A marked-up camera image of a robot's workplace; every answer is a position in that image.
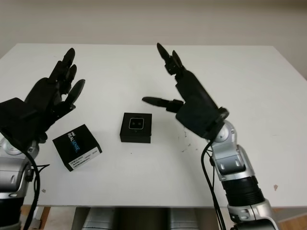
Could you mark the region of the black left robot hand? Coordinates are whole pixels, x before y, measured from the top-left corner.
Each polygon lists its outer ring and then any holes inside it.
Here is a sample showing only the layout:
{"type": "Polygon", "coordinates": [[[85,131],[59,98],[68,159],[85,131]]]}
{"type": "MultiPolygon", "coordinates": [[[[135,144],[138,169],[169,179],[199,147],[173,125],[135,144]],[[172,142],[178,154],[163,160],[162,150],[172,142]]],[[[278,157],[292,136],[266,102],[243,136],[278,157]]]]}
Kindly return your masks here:
{"type": "Polygon", "coordinates": [[[70,48],[55,65],[48,78],[40,79],[27,95],[25,102],[34,108],[39,115],[35,124],[34,137],[44,143],[47,130],[59,119],[76,108],[74,103],[80,96],[85,80],[81,79],[71,85],[75,78],[77,67],[73,64],[74,48],[70,48]]]}

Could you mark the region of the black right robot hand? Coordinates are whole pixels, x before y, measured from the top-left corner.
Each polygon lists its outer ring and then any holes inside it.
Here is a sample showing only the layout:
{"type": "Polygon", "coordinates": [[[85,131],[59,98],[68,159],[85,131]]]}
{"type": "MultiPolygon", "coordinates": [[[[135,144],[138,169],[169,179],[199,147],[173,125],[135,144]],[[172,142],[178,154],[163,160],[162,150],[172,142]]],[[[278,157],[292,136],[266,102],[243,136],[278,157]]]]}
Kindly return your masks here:
{"type": "Polygon", "coordinates": [[[199,137],[215,139],[224,126],[224,120],[229,112],[226,108],[216,105],[196,76],[183,66],[175,51],[170,55],[160,43],[156,46],[165,61],[165,69],[170,75],[175,76],[176,88],[183,101],[149,96],[143,97],[142,100],[175,113],[176,119],[199,137]]]}

